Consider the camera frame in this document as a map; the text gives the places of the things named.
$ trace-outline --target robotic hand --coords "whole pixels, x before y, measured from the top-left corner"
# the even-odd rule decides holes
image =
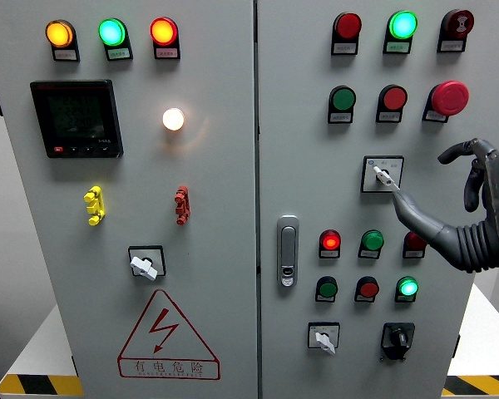
[[[447,149],[438,160],[446,165],[461,155],[475,155],[464,189],[468,212],[482,204],[487,217],[479,224],[453,227],[422,212],[414,199],[400,190],[393,192],[399,220],[440,253],[452,266],[468,273],[499,267],[499,150],[481,139]]]

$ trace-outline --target electrical hazard warning sign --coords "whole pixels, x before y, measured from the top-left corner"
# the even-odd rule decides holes
[[[157,289],[118,356],[121,377],[219,380],[220,361],[166,291]]]

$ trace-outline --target small label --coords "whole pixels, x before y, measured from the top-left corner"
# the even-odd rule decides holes
[[[444,115],[438,114],[436,111],[427,111],[427,115],[425,116],[425,119],[428,119],[430,121],[446,121],[447,117]]]
[[[359,295],[357,295],[357,301],[358,302],[374,302],[375,298],[366,298],[363,295],[359,294]]]
[[[404,295],[398,295],[398,302],[414,302],[414,296],[405,297]]]
[[[320,256],[325,258],[337,258],[338,251],[320,251]]]
[[[321,295],[318,295],[316,300],[318,302],[334,302],[334,297],[326,298],[326,297],[322,297]]]
[[[53,55],[56,57],[56,60],[77,60],[76,52],[74,50],[55,50]]]
[[[107,50],[107,55],[109,56],[110,60],[129,58],[130,57],[130,49],[129,48],[117,48],[115,50]]]
[[[401,112],[379,112],[379,120],[383,122],[399,122]]]
[[[423,258],[423,251],[405,251],[405,258]]]
[[[378,251],[367,251],[367,250],[363,249],[362,251],[360,251],[360,256],[362,256],[363,258],[377,258],[379,256],[379,252]]]
[[[177,58],[177,48],[156,48],[157,58]]]
[[[408,42],[388,42],[386,44],[387,52],[409,52],[410,43]]]
[[[440,46],[441,52],[462,52],[464,48],[463,40],[444,40]]]
[[[357,43],[334,43],[333,54],[354,54]]]
[[[331,122],[350,122],[351,114],[331,114]]]

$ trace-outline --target red terminal connector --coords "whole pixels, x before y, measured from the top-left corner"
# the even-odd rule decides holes
[[[189,201],[189,189],[185,185],[181,185],[174,198],[175,203],[175,214],[178,215],[176,223],[182,226],[187,222],[190,217],[190,201]]]

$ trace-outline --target gray metal panel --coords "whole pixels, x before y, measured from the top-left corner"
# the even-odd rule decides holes
[[[462,54],[436,53],[446,12],[466,8],[475,27]],[[399,10],[418,17],[411,54],[384,56],[387,21]],[[341,12],[363,22],[356,57],[331,57],[331,31]],[[446,125],[422,122],[430,90],[443,81],[463,81],[471,92],[466,109]],[[389,84],[408,91],[403,121],[375,123],[379,92]],[[357,95],[352,125],[327,124],[329,93],[339,85]],[[440,396],[472,285],[435,251],[403,260],[403,237],[391,196],[360,194],[365,155],[404,155],[402,189],[426,211],[452,224],[470,224],[462,190],[470,161],[442,166],[436,157],[474,136],[499,145],[499,1],[259,2],[259,129],[262,250],[263,396],[392,397]],[[299,218],[298,283],[280,289],[276,278],[276,228],[283,214]],[[336,229],[341,258],[318,259],[319,235]],[[383,232],[379,260],[358,259],[362,234]],[[336,303],[316,303],[324,275],[336,278]],[[375,303],[355,303],[362,276],[374,276]],[[415,303],[395,303],[396,282],[419,282]],[[307,324],[340,323],[335,357],[307,348]],[[405,362],[381,362],[383,325],[415,323]]]
[[[180,29],[179,62],[153,58],[149,27],[161,16]],[[106,60],[97,27],[107,17],[126,24],[134,60]],[[52,60],[44,29],[57,18],[76,28],[81,62]],[[256,396],[253,51],[248,0],[0,2],[0,100],[89,398]],[[123,158],[46,157],[29,83],[58,79],[112,79]],[[161,125],[171,107],[186,117],[172,135]],[[94,228],[82,198],[93,185],[106,201]],[[180,185],[192,211],[182,227]],[[166,276],[133,278],[128,246],[153,244],[164,247]],[[119,376],[117,357],[158,288],[218,357],[219,381]],[[166,341],[176,356],[203,351],[182,337]]]

